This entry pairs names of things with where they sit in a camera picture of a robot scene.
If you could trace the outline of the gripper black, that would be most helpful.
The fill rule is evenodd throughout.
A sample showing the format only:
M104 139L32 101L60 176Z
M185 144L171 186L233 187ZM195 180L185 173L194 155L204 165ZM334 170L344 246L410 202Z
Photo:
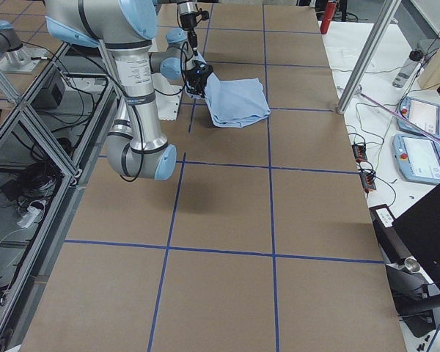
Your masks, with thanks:
M194 67L185 71L184 73L186 80L186 92L195 98L204 98L206 81L198 81L194 78Z
M184 13L179 15L180 27L188 32L188 42L193 51L193 55L198 55L198 38L197 33L194 31L197 27L197 15L195 12Z

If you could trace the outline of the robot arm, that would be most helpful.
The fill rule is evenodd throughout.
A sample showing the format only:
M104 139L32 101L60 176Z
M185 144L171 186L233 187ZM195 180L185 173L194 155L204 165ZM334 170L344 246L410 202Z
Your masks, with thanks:
M179 1L177 3L177 15L180 27L187 32L188 43L196 56L198 54L198 40L195 28L197 27L198 9L193 1Z
M168 79L181 76L186 91L203 98L213 68L201 61L195 28L209 18L195 1L178 1L180 28L165 52L149 51L157 35L154 1L46 1L48 32L74 45L109 52L113 75L122 93L117 115L107 138L107 158L125 180L171 177L177 150L162 133L153 74Z

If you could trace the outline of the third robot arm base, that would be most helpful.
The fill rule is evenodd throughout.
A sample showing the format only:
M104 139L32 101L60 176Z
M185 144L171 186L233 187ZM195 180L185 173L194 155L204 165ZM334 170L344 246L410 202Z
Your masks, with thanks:
M48 58L44 48L29 48L9 21L0 20L0 69L5 73L32 73Z

